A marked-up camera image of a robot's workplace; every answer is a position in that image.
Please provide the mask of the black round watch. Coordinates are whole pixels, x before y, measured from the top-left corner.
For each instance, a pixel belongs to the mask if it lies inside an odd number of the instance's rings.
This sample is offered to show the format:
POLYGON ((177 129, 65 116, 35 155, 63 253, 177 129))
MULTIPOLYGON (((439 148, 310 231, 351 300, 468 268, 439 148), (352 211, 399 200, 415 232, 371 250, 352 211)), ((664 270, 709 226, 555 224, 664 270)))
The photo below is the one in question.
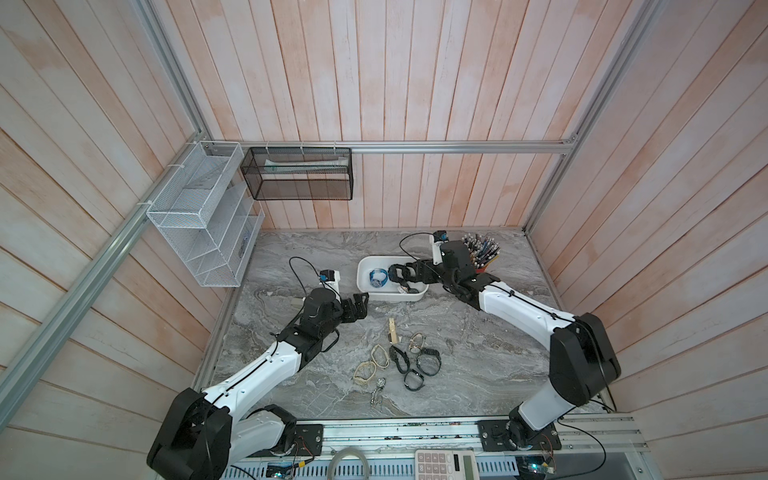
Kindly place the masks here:
POLYGON ((416 367, 424 376, 436 376, 442 368, 440 352, 433 348, 423 348, 416 358, 416 367))

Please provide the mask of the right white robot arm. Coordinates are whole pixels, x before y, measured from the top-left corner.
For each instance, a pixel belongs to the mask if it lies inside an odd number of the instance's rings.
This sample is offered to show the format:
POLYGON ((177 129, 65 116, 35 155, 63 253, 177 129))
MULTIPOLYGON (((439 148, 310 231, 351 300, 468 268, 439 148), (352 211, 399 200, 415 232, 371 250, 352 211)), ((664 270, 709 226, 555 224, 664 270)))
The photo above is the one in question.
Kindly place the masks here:
POLYGON ((414 257, 388 268, 389 279, 402 287, 439 284, 469 306, 501 318, 538 341, 549 352, 548 380, 509 414, 507 431, 517 444, 544 430, 561 416, 582 407, 621 376, 621 367, 606 328, 591 314, 574 315, 551 308, 480 272, 469 247, 430 235, 432 257, 414 257))

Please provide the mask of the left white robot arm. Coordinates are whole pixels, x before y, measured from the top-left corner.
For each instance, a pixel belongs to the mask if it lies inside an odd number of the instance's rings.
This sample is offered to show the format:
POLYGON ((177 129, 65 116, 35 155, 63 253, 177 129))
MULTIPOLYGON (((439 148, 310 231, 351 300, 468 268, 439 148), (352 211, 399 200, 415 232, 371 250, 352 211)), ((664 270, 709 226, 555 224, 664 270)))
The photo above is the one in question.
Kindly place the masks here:
POLYGON ((164 479, 219 479, 253 453, 292 449, 296 418, 276 405, 254 406, 326 352, 325 338, 341 324, 364 319, 368 303, 367 293, 341 298, 329 287, 313 289, 256 360, 216 385, 175 397, 147 454, 148 467, 164 479))

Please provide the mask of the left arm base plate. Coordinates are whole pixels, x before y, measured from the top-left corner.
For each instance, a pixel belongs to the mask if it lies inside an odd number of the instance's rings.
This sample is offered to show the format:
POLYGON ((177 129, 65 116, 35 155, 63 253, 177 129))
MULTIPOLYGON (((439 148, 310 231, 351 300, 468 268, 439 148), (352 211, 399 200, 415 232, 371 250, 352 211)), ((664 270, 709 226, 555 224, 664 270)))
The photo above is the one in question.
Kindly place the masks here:
POLYGON ((288 427, 276 446, 257 451, 250 458, 317 457, 322 453, 323 434, 324 426, 320 423, 288 427))

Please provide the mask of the blue transparent watch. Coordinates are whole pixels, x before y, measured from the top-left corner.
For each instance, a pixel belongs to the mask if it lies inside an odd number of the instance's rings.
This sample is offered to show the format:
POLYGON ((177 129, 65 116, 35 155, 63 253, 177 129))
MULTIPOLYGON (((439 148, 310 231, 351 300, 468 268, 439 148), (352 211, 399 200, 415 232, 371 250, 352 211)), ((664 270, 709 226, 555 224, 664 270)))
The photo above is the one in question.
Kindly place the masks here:
POLYGON ((389 281, 388 271, 382 268, 372 269, 369 272, 369 283, 373 288, 382 288, 389 281))

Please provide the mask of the white plastic storage box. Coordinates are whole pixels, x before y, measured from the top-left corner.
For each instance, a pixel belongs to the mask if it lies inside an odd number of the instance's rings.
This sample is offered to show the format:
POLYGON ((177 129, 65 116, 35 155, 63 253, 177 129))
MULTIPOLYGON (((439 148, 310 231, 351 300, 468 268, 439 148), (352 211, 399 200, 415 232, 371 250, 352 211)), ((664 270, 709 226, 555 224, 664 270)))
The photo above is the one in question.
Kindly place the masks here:
POLYGON ((420 293, 417 295, 402 294, 398 290, 398 284, 391 282, 390 280, 382 288, 373 288, 369 283, 369 272, 372 269, 382 268, 387 270, 392 264, 405 264, 411 262, 412 258, 408 256, 367 256, 358 262, 357 265, 357 287, 358 289, 369 294, 371 301, 383 301, 383 302, 415 302, 422 299, 425 293, 428 291, 429 286, 425 284, 412 284, 411 286, 417 288, 420 293))

